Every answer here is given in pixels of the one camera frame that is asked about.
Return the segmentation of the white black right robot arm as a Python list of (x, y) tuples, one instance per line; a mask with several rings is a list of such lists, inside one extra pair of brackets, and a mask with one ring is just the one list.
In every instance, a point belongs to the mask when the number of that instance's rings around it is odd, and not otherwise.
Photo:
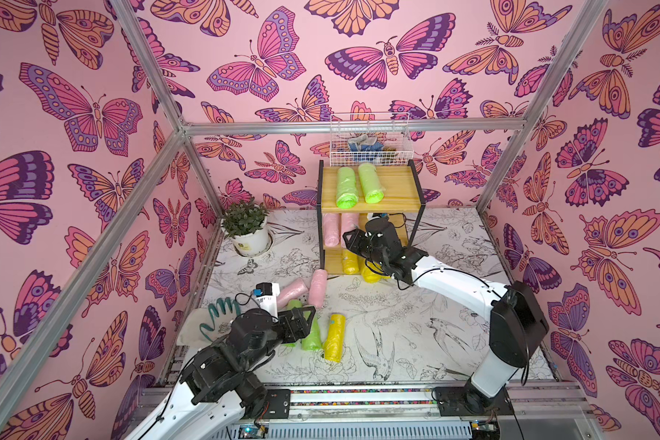
[(530, 360), (549, 333), (533, 289), (523, 282), (488, 282), (453, 268), (417, 247), (405, 247), (388, 218), (343, 234), (346, 249), (399, 287), (442, 295), (481, 317), (488, 325), (489, 351), (453, 401), (458, 414), (487, 414), (517, 372), (526, 384)]

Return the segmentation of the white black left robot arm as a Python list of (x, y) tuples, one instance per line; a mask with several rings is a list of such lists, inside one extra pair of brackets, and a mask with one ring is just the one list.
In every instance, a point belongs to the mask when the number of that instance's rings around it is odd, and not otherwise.
[(258, 418), (267, 389), (258, 366), (275, 350), (309, 336), (315, 308), (281, 311), (276, 317), (250, 309), (230, 332), (200, 349), (181, 371), (175, 386), (128, 439), (210, 439), (244, 418)]

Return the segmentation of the green roll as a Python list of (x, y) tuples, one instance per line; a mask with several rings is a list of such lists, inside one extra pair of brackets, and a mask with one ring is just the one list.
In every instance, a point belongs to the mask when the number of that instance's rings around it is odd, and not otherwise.
[(367, 204), (375, 205), (384, 198), (384, 190), (377, 172), (377, 168), (369, 162), (362, 163), (357, 167), (359, 181)]
[(358, 201), (359, 193), (355, 171), (350, 167), (339, 168), (337, 170), (337, 192), (335, 193), (335, 204), (339, 209), (348, 210), (353, 208)]
[(323, 348), (321, 332), (317, 322), (313, 322), (309, 335), (302, 340), (304, 351), (317, 351)]
[(300, 300), (291, 300), (289, 304), (287, 304), (286, 309), (287, 310), (293, 310), (296, 308), (302, 308), (304, 305)]

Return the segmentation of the white green work glove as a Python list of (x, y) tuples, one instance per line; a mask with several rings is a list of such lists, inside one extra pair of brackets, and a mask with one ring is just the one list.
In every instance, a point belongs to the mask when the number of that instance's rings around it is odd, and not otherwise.
[(176, 343), (193, 349), (205, 348), (216, 339), (227, 335), (232, 322), (241, 315), (241, 308), (231, 297), (218, 298), (205, 307), (196, 308), (187, 315)]

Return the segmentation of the potted green plant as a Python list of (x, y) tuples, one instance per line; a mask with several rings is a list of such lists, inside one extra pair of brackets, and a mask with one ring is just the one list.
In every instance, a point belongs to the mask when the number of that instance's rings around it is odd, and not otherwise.
[(253, 258), (271, 247), (268, 209), (254, 199), (233, 203), (223, 216), (222, 228), (243, 257)]

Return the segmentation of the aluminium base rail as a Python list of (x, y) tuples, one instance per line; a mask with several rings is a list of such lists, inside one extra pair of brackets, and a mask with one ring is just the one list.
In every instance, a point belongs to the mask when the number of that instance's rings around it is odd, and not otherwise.
[(231, 392), (192, 405), (177, 386), (132, 428), (128, 439), (601, 439), (579, 387), (565, 382), (510, 384), (491, 409), (469, 414), (462, 385), (272, 387), (259, 418), (246, 417)]

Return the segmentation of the wooden three-tier shelf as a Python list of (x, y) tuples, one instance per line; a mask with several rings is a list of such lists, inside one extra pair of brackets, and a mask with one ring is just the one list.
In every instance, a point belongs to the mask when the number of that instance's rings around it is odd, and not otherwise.
[[(339, 245), (328, 247), (324, 241), (324, 214), (341, 214), (337, 207), (337, 167), (331, 167), (328, 161), (320, 161), (317, 185), (317, 229), (320, 246), (320, 267), (331, 276), (344, 273), (342, 253)], [(366, 203), (361, 185), (358, 184), (359, 201), (350, 212), (359, 215), (359, 225), (364, 226), (370, 213), (385, 213), (397, 227), (397, 234), (405, 246), (414, 244), (417, 228), (425, 212), (426, 201), (413, 161), (404, 166), (379, 166), (379, 181), (383, 187), (384, 198), (379, 203)]]

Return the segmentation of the yellow roll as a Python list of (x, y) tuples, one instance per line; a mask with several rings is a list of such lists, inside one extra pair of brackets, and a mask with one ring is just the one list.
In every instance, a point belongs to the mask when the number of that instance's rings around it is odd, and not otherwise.
[(363, 281), (366, 283), (374, 284), (379, 282), (382, 278), (382, 272), (376, 267), (374, 263), (365, 260), (360, 270)]
[(359, 257), (347, 249), (341, 252), (341, 266), (344, 275), (357, 275), (360, 273)]
[(343, 357), (347, 319), (342, 313), (330, 316), (327, 337), (324, 341), (324, 359), (340, 363)]

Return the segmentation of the pink roll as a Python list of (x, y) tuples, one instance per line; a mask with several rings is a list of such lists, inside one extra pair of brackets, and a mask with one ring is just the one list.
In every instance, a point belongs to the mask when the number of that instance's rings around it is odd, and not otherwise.
[(308, 287), (302, 278), (297, 278), (286, 287), (282, 288), (277, 297), (277, 306), (280, 309), (285, 308), (291, 300), (298, 300), (308, 293)]
[(344, 235), (359, 228), (359, 213), (342, 213), (340, 215), (340, 232)]
[(322, 308), (326, 298), (328, 273), (325, 269), (317, 269), (311, 278), (307, 302), (316, 309)]
[(324, 245), (327, 248), (334, 248), (340, 245), (340, 214), (323, 214), (322, 229)]

